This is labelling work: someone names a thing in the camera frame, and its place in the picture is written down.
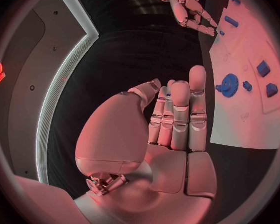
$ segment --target blue cube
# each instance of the blue cube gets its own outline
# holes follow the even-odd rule
[[[277,94],[278,88],[276,85],[269,83],[267,84],[267,97],[272,97],[273,95]]]
[[[268,66],[268,64],[265,61],[262,61],[258,66],[257,66],[257,71],[262,77],[265,77],[271,70]]]

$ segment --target robotic hand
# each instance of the robotic hand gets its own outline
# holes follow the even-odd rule
[[[217,23],[213,20],[211,15],[202,8],[201,4],[198,2],[199,0],[162,0],[166,2],[170,2],[172,11],[174,13],[175,19],[177,22],[184,27],[189,27],[205,34],[209,34],[211,36],[215,35],[215,30],[212,27],[206,27],[204,25],[199,25],[201,21],[201,16],[208,20],[210,24],[214,27],[217,27]],[[190,10],[190,14],[194,15],[194,19],[188,18],[187,10]]]
[[[90,177],[87,184],[95,194],[104,195],[124,185],[127,182],[124,175],[143,163],[147,143],[183,151],[174,155],[184,158],[186,150],[205,150],[203,66],[191,68],[189,79],[189,83],[170,80],[167,87],[161,87],[160,81],[154,79],[114,95],[94,111],[78,138],[76,164]],[[143,110],[158,92],[147,128]]]

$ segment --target blue gear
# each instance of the blue gear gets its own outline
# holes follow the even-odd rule
[[[235,95],[239,87],[239,79],[234,74],[228,74],[222,81],[221,90],[225,97],[232,97]]]

